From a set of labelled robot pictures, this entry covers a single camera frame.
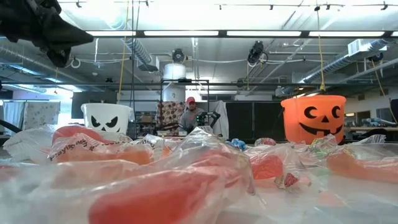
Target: white tank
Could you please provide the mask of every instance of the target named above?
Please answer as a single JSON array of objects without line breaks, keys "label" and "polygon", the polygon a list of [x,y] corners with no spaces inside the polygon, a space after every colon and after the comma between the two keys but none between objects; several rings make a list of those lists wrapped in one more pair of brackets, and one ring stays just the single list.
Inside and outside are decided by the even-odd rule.
[{"label": "white tank", "polygon": [[[186,68],[184,65],[177,63],[170,63],[164,67],[163,79],[179,79],[185,78]],[[176,86],[171,84],[162,94],[163,101],[185,101],[185,86]]]}]

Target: plastic bag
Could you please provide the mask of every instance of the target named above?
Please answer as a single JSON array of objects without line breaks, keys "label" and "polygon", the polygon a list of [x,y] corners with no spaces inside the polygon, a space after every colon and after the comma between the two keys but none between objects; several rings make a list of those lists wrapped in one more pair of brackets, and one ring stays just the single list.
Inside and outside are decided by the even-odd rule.
[{"label": "plastic bag", "polygon": [[214,223],[223,208],[254,193],[251,169],[244,154],[198,134],[147,166],[94,161],[23,168],[0,183],[0,216],[6,223]]}]

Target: ceiling light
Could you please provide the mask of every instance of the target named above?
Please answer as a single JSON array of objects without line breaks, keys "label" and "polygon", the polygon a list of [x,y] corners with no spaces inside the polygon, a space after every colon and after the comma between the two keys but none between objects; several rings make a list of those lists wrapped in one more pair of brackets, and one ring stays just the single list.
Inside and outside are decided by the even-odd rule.
[{"label": "ceiling light", "polygon": [[272,36],[272,37],[298,37],[300,31],[227,31],[228,36]]},{"label": "ceiling light", "polygon": [[380,37],[383,31],[311,31],[310,37]]},{"label": "ceiling light", "polygon": [[136,31],[132,30],[102,30],[102,31],[86,31],[93,37],[128,37],[136,35]]},{"label": "ceiling light", "polygon": [[315,96],[315,95],[318,95],[319,93],[311,93],[311,94],[308,94],[307,96]]},{"label": "ceiling light", "polygon": [[157,31],[144,31],[147,36],[216,36],[218,31],[213,30],[180,30],[180,31],[169,31],[169,30],[157,30]]}]

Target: person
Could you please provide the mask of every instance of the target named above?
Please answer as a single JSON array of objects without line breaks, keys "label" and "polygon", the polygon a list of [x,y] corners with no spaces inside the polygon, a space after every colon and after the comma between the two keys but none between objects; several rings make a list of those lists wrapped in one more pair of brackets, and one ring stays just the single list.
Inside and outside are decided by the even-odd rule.
[{"label": "person", "polygon": [[181,115],[180,118],[180,125],[182,126],[182,128],[179,127],[178,131],[187,131],[187,132],[192,131],[197,126],[196,117],[202,112],[205,111],[201,108],[197,108],[194,97],[192,96],[188,97],[187,109],[185,110],[184,114]]}]

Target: orange jack-o-lantern bucket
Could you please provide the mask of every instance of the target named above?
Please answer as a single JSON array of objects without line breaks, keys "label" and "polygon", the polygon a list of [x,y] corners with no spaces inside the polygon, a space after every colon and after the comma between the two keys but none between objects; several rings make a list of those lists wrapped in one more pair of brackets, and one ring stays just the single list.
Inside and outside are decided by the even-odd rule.
[{"label": "orange jack-o-lantern bucket", "polygon": [[311,144],[316,138],[333,134],[341,142],[345,103],[343,96],[306,96],[282,101],[287,140]]}]

